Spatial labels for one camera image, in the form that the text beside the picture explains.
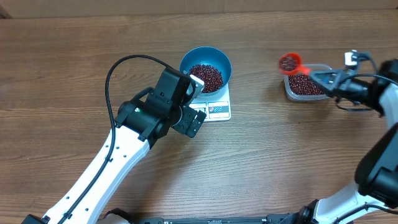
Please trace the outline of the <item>red plastic scoop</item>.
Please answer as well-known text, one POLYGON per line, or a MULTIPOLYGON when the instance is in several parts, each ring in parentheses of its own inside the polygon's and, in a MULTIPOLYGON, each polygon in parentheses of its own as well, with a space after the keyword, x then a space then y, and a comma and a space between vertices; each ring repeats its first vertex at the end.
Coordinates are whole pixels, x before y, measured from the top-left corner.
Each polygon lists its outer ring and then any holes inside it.
POLYGON ((309 76, 311 69, 302 63, 302 58, 298 53, 289 52, 281 56, 278 62, 279 70, 284 75, 292 76, 297 73, 309 76))

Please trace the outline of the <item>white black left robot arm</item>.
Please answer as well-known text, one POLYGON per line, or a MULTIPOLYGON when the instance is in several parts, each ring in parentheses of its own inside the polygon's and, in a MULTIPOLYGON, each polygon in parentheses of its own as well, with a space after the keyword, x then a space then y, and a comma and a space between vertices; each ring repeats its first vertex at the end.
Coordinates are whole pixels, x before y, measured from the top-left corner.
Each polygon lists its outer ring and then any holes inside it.
POLYGON ((146 88, 119 108, 99 153, 66 195, 43 217, 24 223, 97 223, 130 170, 170 128, 193 138, 206 114, 191 108, 197 91, 146 88))

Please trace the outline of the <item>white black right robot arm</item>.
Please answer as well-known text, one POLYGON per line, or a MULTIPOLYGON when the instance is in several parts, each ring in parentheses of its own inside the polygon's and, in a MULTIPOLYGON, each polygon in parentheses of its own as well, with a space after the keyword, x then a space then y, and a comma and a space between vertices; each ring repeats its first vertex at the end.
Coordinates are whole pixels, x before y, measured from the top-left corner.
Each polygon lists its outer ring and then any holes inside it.
POLYGON ((351 223, 377 210, 397 214, 397 60, 385 61, 371 83, 353 70, 313 70, 309 74, 329 97, 365 105, 385 117, 387 132, 362 158, 354 182, 328 198, 314 200, 295 223, 351 223))

